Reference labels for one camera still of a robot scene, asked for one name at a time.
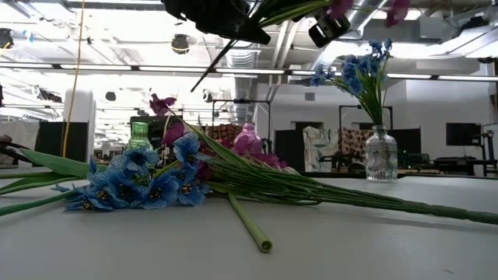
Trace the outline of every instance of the table surface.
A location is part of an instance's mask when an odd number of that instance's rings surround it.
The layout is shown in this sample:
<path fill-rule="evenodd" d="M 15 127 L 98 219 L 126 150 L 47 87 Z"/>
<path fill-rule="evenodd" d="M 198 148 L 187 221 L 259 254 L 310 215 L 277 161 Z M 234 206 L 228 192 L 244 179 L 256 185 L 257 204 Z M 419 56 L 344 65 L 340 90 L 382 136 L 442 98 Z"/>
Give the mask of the table surface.
<path fill-rule="evenodd" d="M 405 177 L 341 187 L 498 213 L 495 180 Z M 0 180 L 0 186 L 12 180 Z M 42 198 L 8 194 L 0 205 Z M 65 212 L 63 202 L 0 218 L 1 280 L 379 279 L 498 277 L 498 226 L 348 205 L 241 202 L 270 236 L 255 246 L 227 200 L 197 208 Z"/>

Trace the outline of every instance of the cable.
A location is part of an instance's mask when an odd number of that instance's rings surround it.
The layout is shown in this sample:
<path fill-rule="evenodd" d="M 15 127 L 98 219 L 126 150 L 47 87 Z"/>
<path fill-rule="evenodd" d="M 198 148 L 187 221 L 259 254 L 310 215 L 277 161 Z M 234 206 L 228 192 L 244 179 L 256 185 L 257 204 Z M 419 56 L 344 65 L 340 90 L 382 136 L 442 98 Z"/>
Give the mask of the cable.
<path fill-rule="evenodd" d="M 66 126 L 65 126 L 64 142 L 62 144 L 62 157 L 65 157 L 66 149 L 68 147 L 69 126 L 71 124 L 72 107 L 74 106 L 74 103 L 75 103 L 76 85 L 78 83 L 78 74 L 79 74 L 79 63 L 81 62 L 81 39 L 83 37 L 83 15 L 84 14 L 85 14 L 85 0 L 82 0 L 82 2 L 81 2 L 81 19 L 79 21 L 78 60 L 76 62 L 75 81 L 72 85 L 71 104 L 69 105 L 68 120 L 67 120 Z"/>

